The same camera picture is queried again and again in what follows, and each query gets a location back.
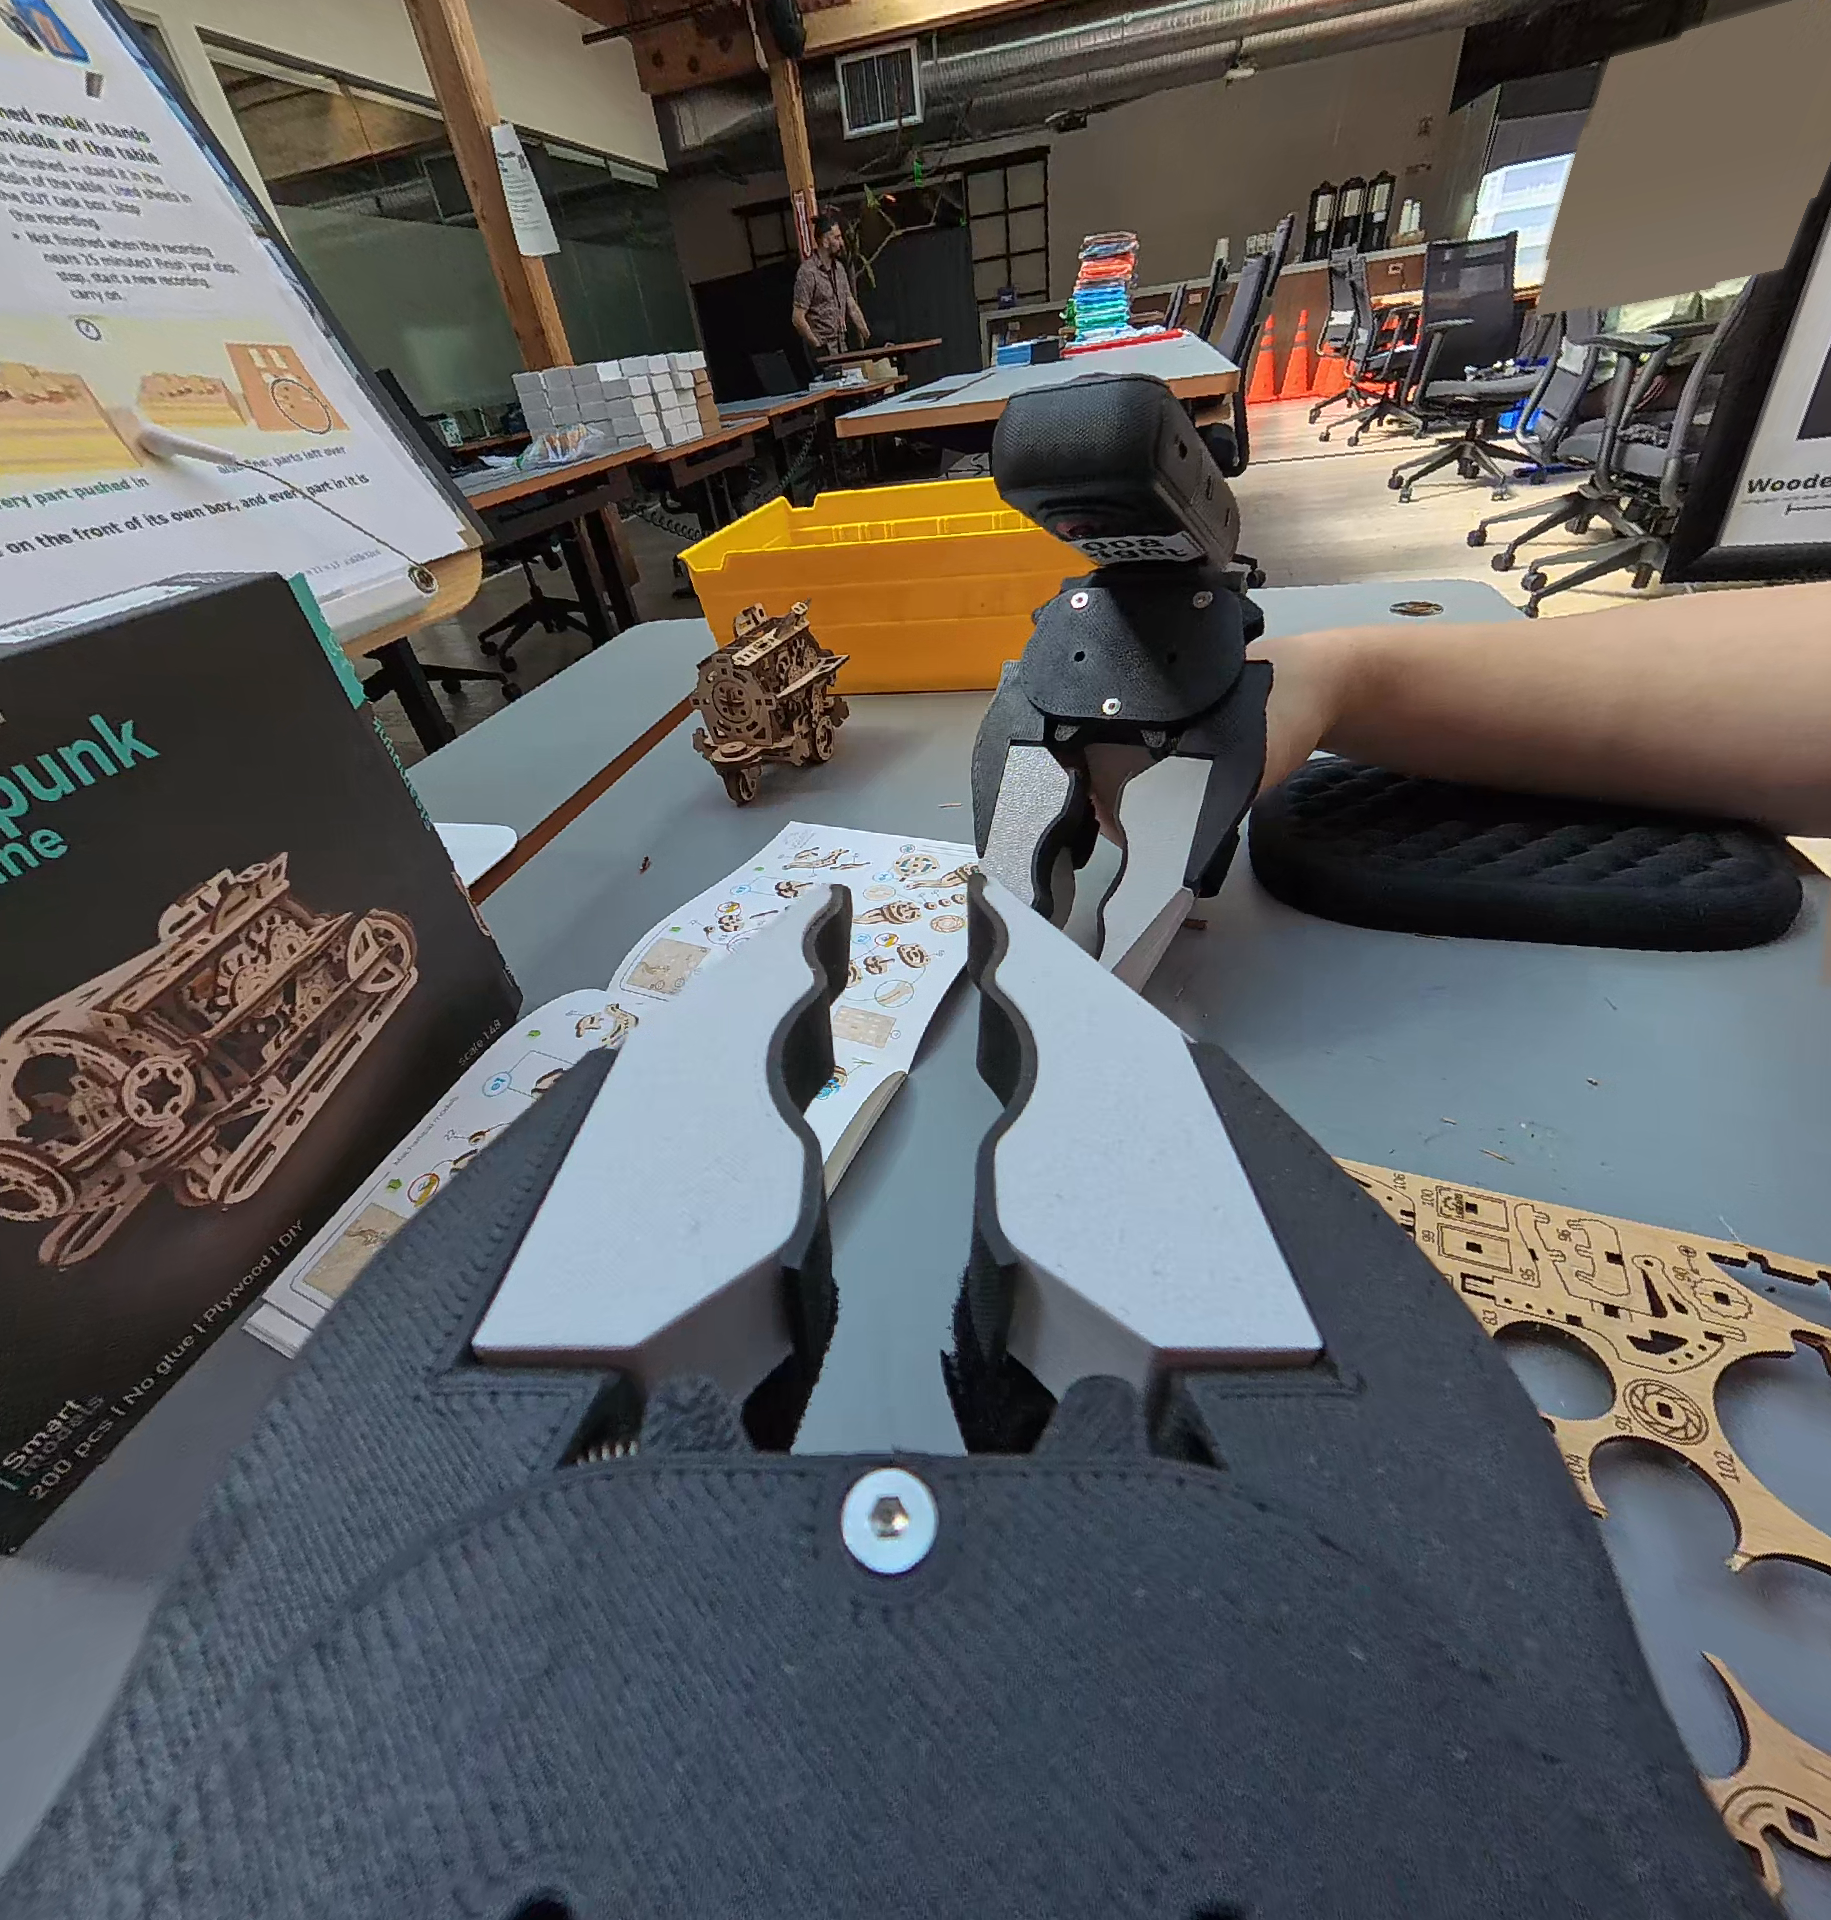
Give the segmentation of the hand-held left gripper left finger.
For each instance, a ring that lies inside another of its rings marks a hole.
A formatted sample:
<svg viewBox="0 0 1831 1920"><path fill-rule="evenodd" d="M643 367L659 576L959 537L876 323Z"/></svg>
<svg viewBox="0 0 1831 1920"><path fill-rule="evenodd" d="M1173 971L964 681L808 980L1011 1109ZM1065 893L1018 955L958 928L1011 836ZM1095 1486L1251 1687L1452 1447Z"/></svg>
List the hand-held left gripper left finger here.
<svg viewBox="0 0 1831 1920"><path fill-rule="evenodd" d="M813 885L612 1056L471 1339L485 1365L710 1380L788 1453L837 1312L823 1149L851 901Z"/></svg>

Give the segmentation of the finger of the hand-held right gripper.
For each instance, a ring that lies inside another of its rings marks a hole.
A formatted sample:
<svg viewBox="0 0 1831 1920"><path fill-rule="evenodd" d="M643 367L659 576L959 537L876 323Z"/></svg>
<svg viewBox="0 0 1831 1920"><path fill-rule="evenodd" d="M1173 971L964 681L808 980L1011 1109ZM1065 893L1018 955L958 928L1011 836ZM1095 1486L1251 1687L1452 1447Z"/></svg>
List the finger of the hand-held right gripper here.
<svg viewBox="0 0 1831 1920"><path fill-rule="evenodd" d="M989 828L989 881L1045 920L1065 920L1089 856L1083 776L1041 745L1010 745Z"/></svg>
<svg viewBox="0 0 1831 1920"><path fill-rule="evenodd" d="M1209 760L1182 754L1089 754L1097 826L1120 854L1095 909L1097 960L1135 992L1146 987L1195 913L1190 850L1212 771Z"/></svg>

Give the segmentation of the person's right forearm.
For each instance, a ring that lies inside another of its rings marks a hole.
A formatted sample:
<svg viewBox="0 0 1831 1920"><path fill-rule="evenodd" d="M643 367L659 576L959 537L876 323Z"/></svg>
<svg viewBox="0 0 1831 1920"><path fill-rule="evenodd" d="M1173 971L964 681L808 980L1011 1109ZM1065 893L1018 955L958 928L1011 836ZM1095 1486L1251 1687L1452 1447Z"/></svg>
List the person's right forearm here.
<svg viewBox="0 0 1831 1920"><path fill-rule="evenodd" d="M1831 582L1268 639L1262 791L1323 751L1419 780L1831 836Z"/></svg>

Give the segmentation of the assembled wooden gear model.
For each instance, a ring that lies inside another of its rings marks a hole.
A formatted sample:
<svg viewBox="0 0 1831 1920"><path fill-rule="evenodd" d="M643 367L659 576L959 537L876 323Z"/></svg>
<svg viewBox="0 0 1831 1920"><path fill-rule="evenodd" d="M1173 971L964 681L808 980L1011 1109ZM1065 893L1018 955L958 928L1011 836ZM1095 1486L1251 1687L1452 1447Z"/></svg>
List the assembled wooden gear model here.
<svg viewBox="0 0 1831 1920"><path fill-rule="evenodd" d="M720 778L735 807L758 795L761 770L830 760L848 701L835 676L848 656L811 633L808 601L785 613L749 606L735 615L731 640L698 664L692 705L699 725L692 746Z"/></svg>

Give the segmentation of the laser-cut plywood parts sheet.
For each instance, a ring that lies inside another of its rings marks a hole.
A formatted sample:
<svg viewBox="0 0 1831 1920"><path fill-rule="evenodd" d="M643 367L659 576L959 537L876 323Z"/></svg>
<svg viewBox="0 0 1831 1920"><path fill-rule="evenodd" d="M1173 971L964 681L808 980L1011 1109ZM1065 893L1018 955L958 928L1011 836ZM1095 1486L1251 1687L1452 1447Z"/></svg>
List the laser-cut plywood parts sheet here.
<svg viewBox="0 0 1831 1920"><path fill-rule="evenodd" d="M1831 1576L1831 1534L1743 1461L1719 1413L1719 1389L1743 1363L1808 1351L1831 1376L1831 1268L1425 1175L1341 1168L1415 1240L1487 1337L1554 1335L1605 1371L1605 1413L1541 1415L1593 1517L1606 1517L1593 1457L1643 1447L1714 1491L1734 1534L1729 1571L1794 1563ZM1742 1739L1737 1764L1701 1785L1766 1891L1780 1897L1776 1848L1831 1865L1831 1753L1765 1710L1719 1657L1701 1658Z"/></svg>

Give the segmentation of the black model kit box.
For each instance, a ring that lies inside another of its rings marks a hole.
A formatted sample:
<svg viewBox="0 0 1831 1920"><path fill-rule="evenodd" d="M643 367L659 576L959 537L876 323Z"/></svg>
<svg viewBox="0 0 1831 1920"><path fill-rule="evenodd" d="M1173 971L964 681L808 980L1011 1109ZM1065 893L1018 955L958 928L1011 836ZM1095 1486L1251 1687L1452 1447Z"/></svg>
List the black model kit box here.
<svg viewBox="0 0 1831 1920"><path fill-rule="evenodd" d="M278 579L0 634L0 1553L517 1015Z"/></svg>

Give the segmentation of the assembly instruction booklet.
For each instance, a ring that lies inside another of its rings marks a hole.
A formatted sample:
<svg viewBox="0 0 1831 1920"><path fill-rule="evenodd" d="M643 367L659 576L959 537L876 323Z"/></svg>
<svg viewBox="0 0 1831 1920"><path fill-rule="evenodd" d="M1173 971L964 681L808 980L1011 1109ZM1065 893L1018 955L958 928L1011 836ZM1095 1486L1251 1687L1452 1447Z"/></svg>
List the assembly instruction booklet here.
<svg viewBox="0 0 1831 1920"><path fill-rule="evenodd" d="M710 889L654 922L603 990L545 1001L487 1046L381 1158L246 1317L296 1358L369 1257L448 1189L581 1059L615 1052L776 920L837 883L851 897L849 971L830 1006L830 1077L805 1109L830 1193L909 1075L922 1036L965 960L973 846L792 823Z"/></svg>

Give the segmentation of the yellow plastic bin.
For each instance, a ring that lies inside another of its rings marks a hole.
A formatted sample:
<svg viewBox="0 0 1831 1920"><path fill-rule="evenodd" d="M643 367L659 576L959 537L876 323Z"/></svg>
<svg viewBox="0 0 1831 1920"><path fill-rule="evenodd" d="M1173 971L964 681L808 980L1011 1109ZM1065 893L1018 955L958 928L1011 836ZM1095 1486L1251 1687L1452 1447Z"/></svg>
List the yellow plastic bin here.
<svg viewBox="0 0 1831 1920"><path fill-rule="evenodd" d="M805 601L845 694L991 693L1039 607L1092 563L1020 513L984 476L783 497L684 550L718 644L749 606Z"/></svg>

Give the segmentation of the grey top table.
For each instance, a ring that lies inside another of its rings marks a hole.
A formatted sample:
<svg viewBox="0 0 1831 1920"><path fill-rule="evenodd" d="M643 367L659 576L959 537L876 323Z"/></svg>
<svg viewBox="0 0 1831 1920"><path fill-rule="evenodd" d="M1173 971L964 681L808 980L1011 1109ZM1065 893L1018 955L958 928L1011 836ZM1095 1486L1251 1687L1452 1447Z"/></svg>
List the grey top table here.
<svg viewBox="0 0 1831 1920"><path fill-rule="evenodd" d="M1161 380L1173 397L1218 402L1241 386L1241 371L1212 344L1182 332L1171 339L1095 347L1051 363L994 368L927 383L905 396L844 413L835 436L844 442L903 438L951 444L983 442L1013 397L1061 388L1085 377L1139 375Z"/></svg>

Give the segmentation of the black padded wrist rest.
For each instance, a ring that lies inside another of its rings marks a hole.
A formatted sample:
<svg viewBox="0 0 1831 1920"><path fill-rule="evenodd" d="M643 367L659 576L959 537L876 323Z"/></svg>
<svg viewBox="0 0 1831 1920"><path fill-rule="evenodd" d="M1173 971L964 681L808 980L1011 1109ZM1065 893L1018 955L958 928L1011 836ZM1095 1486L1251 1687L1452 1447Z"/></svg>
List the black padded wrist rest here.
<svg viewBox="0 0 1831 1920"><path fill-rule="evenodd" d="M1313 759L1262 797L1249 864L1282 905L1416 937L1721 953L1795 922L1800 868L1766 829Z"/></svg>

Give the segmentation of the stack of colourful trays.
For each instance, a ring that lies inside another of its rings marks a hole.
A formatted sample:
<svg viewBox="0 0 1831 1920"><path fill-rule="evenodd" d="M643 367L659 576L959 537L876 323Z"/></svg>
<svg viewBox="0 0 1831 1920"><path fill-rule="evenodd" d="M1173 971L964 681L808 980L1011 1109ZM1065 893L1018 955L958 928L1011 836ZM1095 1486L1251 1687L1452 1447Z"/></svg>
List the stack of colourful trays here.
<svg viewBox="0 0 1831 1920"><path fill-rule="evenodd" d="M1159 341L1168 324L1142 324L1133 315L1140 243L1135 234L1110 230L1083 240L1077 279L1064 308L1065 353Z"/></svg>

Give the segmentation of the wooden top desk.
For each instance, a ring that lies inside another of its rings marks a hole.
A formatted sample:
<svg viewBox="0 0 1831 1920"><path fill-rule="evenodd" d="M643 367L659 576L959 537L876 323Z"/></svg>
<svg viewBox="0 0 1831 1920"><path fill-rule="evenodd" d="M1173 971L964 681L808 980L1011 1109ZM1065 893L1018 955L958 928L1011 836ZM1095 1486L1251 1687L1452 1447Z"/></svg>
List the wooden top desk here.
<svg viewBox="0 0 1831 1920"><path fill-rule="evenodd" d="M571 621L599 648L640 620L624 576L620 535L603 519L605 511L652 493L698 488L703 517L708 528L716 526L720 515L715 513L710 482L746 466L767 426L765 413L739 416L688 444L633 447L560 468L470 476L460 493L484 533L480 557L484 563L513 562L522 547L552 540L574 591Z"/></svg>

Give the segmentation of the white paper notice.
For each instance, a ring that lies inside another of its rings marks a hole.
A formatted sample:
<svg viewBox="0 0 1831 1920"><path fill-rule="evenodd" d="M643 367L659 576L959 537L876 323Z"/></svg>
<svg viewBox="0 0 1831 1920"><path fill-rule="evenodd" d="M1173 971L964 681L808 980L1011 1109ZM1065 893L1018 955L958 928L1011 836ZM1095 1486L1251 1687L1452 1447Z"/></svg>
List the white paper notice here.
<svg viewBox="0 0 1831 1920"><path fill-rule="evenodd" d="M499 120L487 136L517 251L523 259L558 253L557 229L522 134Z"/></svg>

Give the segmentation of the white wall vent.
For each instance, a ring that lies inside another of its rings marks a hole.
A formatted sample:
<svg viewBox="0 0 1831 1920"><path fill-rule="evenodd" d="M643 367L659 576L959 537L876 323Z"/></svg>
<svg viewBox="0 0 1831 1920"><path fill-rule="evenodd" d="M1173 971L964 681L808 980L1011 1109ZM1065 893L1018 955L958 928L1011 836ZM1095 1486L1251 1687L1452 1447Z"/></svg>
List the white wall vent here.
<svg viewBox="0 0 1831 1920"><path fill-rule="evenodd" d="M924 119L919 48L890 42L835 59L832 82L842 136L902 134Z"/></svg>

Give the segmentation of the wooden support post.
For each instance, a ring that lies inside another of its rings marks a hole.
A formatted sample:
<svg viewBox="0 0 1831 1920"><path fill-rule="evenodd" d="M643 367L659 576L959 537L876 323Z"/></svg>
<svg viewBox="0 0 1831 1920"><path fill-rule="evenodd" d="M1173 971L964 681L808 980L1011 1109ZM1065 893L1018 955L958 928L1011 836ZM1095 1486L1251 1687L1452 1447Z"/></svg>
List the wooden support post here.
<svg viewBox="0 0 1831 1920"><path fill-rule="evenodd" d="M471 14L464 3L405 3L456 170L476 215L506 323L529 372L565 368L574 353L541 259L519 251L493 130L501 123Z"/></svg>

